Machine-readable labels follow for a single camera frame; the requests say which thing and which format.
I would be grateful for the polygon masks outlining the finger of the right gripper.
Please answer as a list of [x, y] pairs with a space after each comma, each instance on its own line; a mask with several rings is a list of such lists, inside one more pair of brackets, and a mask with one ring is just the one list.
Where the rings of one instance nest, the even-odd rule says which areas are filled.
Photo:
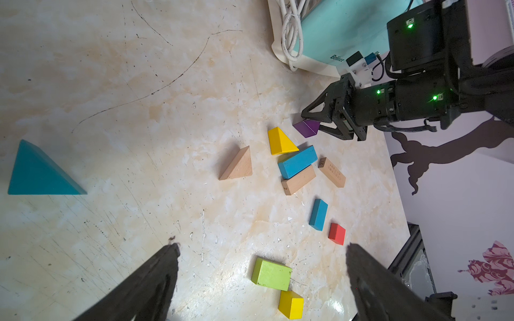
[[309, 120], [340, 120], [341, 113], [337, 111], [337, 100], [341, 97], [341, 84], [330, 84], [318, 98], [301, 112], [304, 119]]
[[320, 124], [319, 131], [328, 135], [334, 136], [340, 140], [353, 140], [354, 130], [352, 127], [348, 128], [344, 120], [334, 120], [335, 127], [328, 127]]

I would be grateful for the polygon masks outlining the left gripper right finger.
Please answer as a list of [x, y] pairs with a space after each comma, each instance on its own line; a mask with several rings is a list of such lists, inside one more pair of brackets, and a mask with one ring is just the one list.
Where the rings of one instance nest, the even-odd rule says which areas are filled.
[[422, 301], [360, 245], [348, 245], [346, 264], [359, 320], [453, 319]]

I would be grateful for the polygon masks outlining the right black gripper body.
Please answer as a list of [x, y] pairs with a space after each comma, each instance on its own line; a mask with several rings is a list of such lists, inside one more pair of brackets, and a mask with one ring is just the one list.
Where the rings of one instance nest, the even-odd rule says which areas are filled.
[[396, 81], [389, 81], [364, 89], [357, 89], [346, 74], [335, 83], [335, 125], [343, 140], [367, 138], [368, 127], [383, 132], [400, 129], [392, 125], [398, 121]]

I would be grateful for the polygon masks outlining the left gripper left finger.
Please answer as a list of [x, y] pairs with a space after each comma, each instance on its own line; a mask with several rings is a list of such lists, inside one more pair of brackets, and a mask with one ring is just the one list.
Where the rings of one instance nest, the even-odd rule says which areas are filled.
[[166, 320], [179, 271], [178, 243], [162, 247], [76, 320]]

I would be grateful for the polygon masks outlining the purple triangle block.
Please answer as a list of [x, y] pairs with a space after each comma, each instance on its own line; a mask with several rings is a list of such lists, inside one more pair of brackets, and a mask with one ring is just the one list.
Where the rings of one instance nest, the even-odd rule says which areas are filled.
[[316, 120], [303, 119], [293, 124], [293, 127], [305, 138], [317, 135], [321, 123]]

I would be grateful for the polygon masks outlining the printed wood rectangle block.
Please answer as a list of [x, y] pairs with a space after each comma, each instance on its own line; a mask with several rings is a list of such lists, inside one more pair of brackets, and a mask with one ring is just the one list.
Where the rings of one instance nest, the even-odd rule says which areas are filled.
[[345, 187], [345, 175], [328, 158], [321, 158], [318, 168], [336, 187]]

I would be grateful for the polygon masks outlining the long teal rectangle block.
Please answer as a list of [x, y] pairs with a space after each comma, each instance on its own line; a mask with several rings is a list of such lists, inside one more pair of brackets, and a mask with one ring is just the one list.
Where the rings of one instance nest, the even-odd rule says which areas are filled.
[[296, 155], [278, 163], [283, 179], [290, 179], [317, 160], [314, 146], [310, 146]]

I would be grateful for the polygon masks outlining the yellow triangle block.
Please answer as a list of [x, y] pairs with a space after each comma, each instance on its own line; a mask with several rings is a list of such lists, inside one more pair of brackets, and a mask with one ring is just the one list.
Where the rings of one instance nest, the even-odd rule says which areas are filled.
[[279, 128], [268, 131], [271, 155], [289, 154], [299, 151], [298, 147]]

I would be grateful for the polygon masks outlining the plain wood rectangle block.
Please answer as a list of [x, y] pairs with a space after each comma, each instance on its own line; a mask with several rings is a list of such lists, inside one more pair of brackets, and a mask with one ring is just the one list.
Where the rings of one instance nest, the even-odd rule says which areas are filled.
[[281, 182], [282, 188], [286, 195], [293, 195], [314, 178], [316, 178], [315, 170], [314, 167], [310, 165], [292, 178], [283, 179]]

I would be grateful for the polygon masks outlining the red cube block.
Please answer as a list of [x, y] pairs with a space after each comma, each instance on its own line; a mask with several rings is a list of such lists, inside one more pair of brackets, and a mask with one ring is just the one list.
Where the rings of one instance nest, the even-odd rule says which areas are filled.
[[330, 224], [330, 229], [329, 229], [329, 235], [328, 235], [328, 238], [340, 245], [340, 246], [343, 246], [344, 245], [344, 241], [345, 241], [345, 235], [346, 235], [346, 229], [341, 227], [339, 224], [337, 223], [331, 223]]

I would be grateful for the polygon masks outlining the small teal block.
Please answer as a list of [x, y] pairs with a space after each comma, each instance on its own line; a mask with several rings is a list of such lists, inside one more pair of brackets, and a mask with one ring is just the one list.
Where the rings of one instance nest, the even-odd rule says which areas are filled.
[[322, 231], [327, 215], [328, 204], [322, 199], [316, 199], [309, 219], [309, 225], [317, 231]]

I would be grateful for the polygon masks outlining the green rectangle block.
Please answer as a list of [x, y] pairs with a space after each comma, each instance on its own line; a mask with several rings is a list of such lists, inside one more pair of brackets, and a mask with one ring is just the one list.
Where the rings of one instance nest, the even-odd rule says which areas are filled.
[[258, 286], [287, 291], [292, 272], [293, 270], [290, 267], [257, 258], [251, 281]]

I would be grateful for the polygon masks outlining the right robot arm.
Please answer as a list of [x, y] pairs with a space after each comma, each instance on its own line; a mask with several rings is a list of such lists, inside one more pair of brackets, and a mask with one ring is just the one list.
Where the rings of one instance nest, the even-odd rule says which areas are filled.
[[467, 9], [464, 1], [431, 1], [390, 20], [390, 51], [380, 60], [389, 81], [360, 89], [344, 74], [302, 111], [303, 119], [359, 141], [369, 127], [400, 132], [409, 120], [423, 121], [414, 132], [445, 130], [469, 112], [513, 124], [513, 51], [473, 64]]

